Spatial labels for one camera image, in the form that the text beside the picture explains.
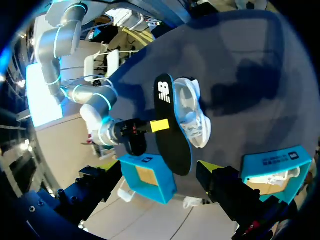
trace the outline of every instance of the robotic arm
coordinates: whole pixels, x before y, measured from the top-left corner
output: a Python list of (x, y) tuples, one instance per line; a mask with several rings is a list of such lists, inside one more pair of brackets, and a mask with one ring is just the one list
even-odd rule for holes
[(40, 38), (35, 54), (41, 64), (43, 76), (50, 93), (60, 104), (64, 98), (61, 88), (59, 57), (72, 55), (79, 46), (82, 21), (88, 11), (84, 4), (68, 7), (60, 25), (46, 31)]

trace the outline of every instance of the new balance logo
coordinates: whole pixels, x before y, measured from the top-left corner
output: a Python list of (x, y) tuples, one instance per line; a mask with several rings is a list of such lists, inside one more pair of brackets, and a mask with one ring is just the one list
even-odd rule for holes
[(170, 103), (170, 97), (168, 96), (169, 95), (169, 85), (167, 82), (158, 82), (158, 91), (160, 92), (159, 93), (159, 99), (167, 102), (167, 103)]

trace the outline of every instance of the cable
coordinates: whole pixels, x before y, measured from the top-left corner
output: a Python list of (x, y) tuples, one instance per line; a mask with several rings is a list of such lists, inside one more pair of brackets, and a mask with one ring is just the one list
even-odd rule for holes
[(92, 74), (92, 75), (82, 76), (82, 77), (79, 77), (79, 78), (69, 79), (69, 80), (67, 80), (67, 81), (73, 81), (73, 82), (71, 82), (70, 84), (67, 84), (67, 85), (63, 85), (62, 87), (66, 88), (66, 87), (74, 84), (76, 81), (83, 80), (83, 79), (88, 78), (88, 77), (98, 77), (98, 78), (96, 78), (96, 79), (94, 79), (94, 80), (104, 79), (104, 80), (106, 80), (108, 83), (110, 83), (110, 85), (111, 85), (112, 87), (114, 87), (113, 83), (112, 83), (109, 79), (107, 79), (105, 76), (97, 75), (97, 74)]
[(71, 69), (83, 69), (84, 66), (74, 66), (74, 67), (67, 67), (67, 68), (62, 68), (60, 71), (65, 71), (65, 70), (71, 70)]
[(87, 31), (89, 31), (91, 29), (96, 29), (96, 28), (99, 28), (99, 27), (109, 26), (109, 25), (113, 24), (114, 23), (114, 18), (112, 16), (108, 16), (108, 17), (111, 19), (111, 22), (105, 23), (105, 24), (101, 24), (101, 25), (97, 25), (97, 26), (93, 26), (93, 27), (89, 27), (89, 28), (83, 30), (82, 33), (87, 32)]
[(179, 230), (181, 229), (181, 227), (183, 226), (183, 224), (185, 224), (186, 220), (188, 219), (189, 215), (191, 214), (192, 210), (194, 209), (195, 207), (193, 206), (190, 210), (190, 212), (188, 213), (188, 215), (185, 217), (185, 219), (183, 220), (183, 222), (181, 223), (180, 227), (175, 231), (175, 233), (173, 234), (173, 236), (170, 238), (170, 240), (172, 240), (175, 235), (179, 232)]
[[(126, 53), (137, 53), (139, 51), (137, 50), (132, 50), (132, 51), (119, 51), (119, 54), (126, 54)], [(100, 53), (98, 56), (101, 56), (101, 55), (109, 55), (111, 54), (112, 52), (105, 52), (105, 53)]]

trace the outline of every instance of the floor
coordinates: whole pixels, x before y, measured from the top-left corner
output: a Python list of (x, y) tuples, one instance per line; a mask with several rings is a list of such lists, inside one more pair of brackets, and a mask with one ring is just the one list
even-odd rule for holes
[(108, 240), (228, 240), (234, 234), (232, 222), (218, 204), (183, 208), (172, 199), (167, 205), (135, 195), (126, 203), (112, 192), (107, 203), (100, 203), (84, 223), (88, 231)]

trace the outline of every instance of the cardboard box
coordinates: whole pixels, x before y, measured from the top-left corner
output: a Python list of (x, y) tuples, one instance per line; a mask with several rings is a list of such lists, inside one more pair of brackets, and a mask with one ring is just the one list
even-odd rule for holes
[(140, 166), (135, 166), (135, 168), (141, 181), (147, 184), (158, 186), (155, 173), (152, 169), (148, 169)]
[(247, 181), (246, 184), (253, 190), (259, 189), (260, 195), (269, 195), (269, 194), (276, 194), (276, 193), (283, 192), (286, 189), (289, 180), (290, 179), (287, 179), (282, 186), (264, 184), (264, 183), (252, 183), (250, 181)]

